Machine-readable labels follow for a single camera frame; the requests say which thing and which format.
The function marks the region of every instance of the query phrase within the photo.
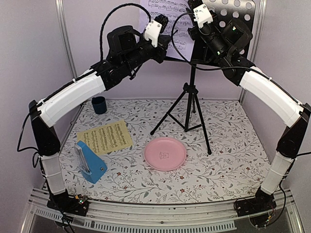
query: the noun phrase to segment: paper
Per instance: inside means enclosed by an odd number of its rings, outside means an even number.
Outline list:
[[[83,141],[96,155],[107,154],[133,145],[124,120],[79,132],[77,141]]]
[[[177,17],[186,12],[188,7],[186,0],[140,0],[140,4],[150,12],[152,19],[156,16],[163,14],[169,18],[169,23],[163,34],[171,35],[172,27]],[[139,15],[139,31],[145,30],[148,21],[146,20],[146,13],[140,11]],[[189,16],[183,16],[179,19],[175,26],[175,31],[178,32],[174,35],[174,42],[181,54],[190,61],[194,46],[194,41],[188,34],[188,28],[193,27],[192,21]],[[172,43],[169,44],[167,56],[172,58],[181,59],[180,55],[173,48]]]

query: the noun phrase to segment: black cable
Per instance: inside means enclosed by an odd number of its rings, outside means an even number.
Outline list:
[[[141,5],[139,4],[136,4],[136,3],[126,3],[126,4],[122,4],[116,8],[114,8],[105,18],[103,24],[102,24],[102,28],[101,28],[101,33],[100,33],[100,37],[99,37],[99,42],[100,42],[100,52],[101,52],[101,61],[104,60],[104,51],[103,51],[103,31],[104,31],[104,27],[105,27],[105,24],[107,23],[109,17],[115,12],[117,11],[118,9],[122,8],[122,7],[125,7],[125,6],[135,6],[135,7],[138,7],[140,8],[141,10],[143,10],[144,12],[146,12],[148,18],[149,18],[149,22],[151,22],[151,15],[150,13]]]
[[[37,152],[39,152],[39,150],[37,148],[35,148],[35,147],[24,147],[22,149],[20,148],[20,143],[21,143],[21,139],[23,137],[24,128],[25,128],[26,122],[27,122],[29,117],[30,117],[30,113],[28,113],[27,116],[25,117],[23,125],[22,125],[21,130],[20,130],[18,144],[17,144],[17,151],[18,152],[22,152],[24,150],[36,150]]]
[[[39,156],[40,156],[39,152],[35,152],[35,153],[33,154],[33,167],[34,167],[34,168],[36,168],[37,165],[38,165]]]
[[[298,154],[297,157],[298,157],[298,156],[303,156],[303,155],[308,155],[308,154],[311,154],[311,151],[310,151],[310,152],[307,152],[307,153]]]
[[[171,41],[172,41],[172,45],[174,47],[174,49],[176,50],[176,52],[183,58],[183,60],[185,62],[187,62],[190,66],[192,66],[193,68],[195,69],[198,69],[198,70],[202,70],[202,71],[216,71],[216,70],[226,70],[226,69],[245,69],[246,71],[252,71],[252,72],[255,72],[261,76],[263,76],[264,78],[270,80],[274,85],[276,85],[278,88],[280,88],[286,95],[288,95],[295,103],[298,103],[298,101],[291,95],[289,94],[286,90],[284,90],[280,85],[278,85],[275,81],[273,81],[271,78],[269,78],[267,75],[259,72],[258,70],[255,70],[255,69],[252,69],[252,68],[248,68],[248,67],[219,67],[219,68],[208,68],[208,69],[205,69],[205,68],[200,68],[200,67],[197,67],[195,66],[194,64],[192,64],[190,61],[188,61],[182,54],[181,52],[178,50],[178,48],[176,47],[175,45],[175,42],[174,42],[174,39],[173,39],[173,35],[174,35],[174,29],[175,29],[175,26],[178,22],[178,20],[183,17],[183,16],[186,16],[186,15],[192,15],[192,13],[183,13],[181,14],[179,17],[177,17],[177,19],[175,20],[174,24],[173,24],[173,27],[172,27],[172,32],[171,32]]]

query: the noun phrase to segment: blue metronome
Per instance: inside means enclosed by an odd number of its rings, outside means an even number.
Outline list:
[[[96,183],[107,171],[107,165],[84,142],[79,141],[74,146],[79,158],[79,169],[83,177]]]

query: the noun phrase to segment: sheet music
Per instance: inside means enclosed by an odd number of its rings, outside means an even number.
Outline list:
[[[150,12],[152,19],[160,14],[163,14],[169,18],[169,23],[163,33],[167,35],[171,35],[173,23],[179,15],[186,12],[186,7],[188,7],[186,0],[140,0],[140,4]],[[140,32],[146,28],[147,23],[148,21],[146,20],[146,13],[140,11]],[[183,16],[175,26],[175,30],[178,30],[178,32],[174,35],[175,45],[188,61],[191,59],[194,46],[194,41],[188,34],[188,28],[192,26],[192,21],[189,16]],[[172,43],[169,44],[167,56],[182,60],[182,58],[173,48]]]

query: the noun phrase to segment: pink plate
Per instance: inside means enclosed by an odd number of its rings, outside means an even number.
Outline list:
[[[146,163],[158,171],[172,171],[179,168],[187,155],[184,145],[168,137],[160,137],[148,143],[144,150]]]

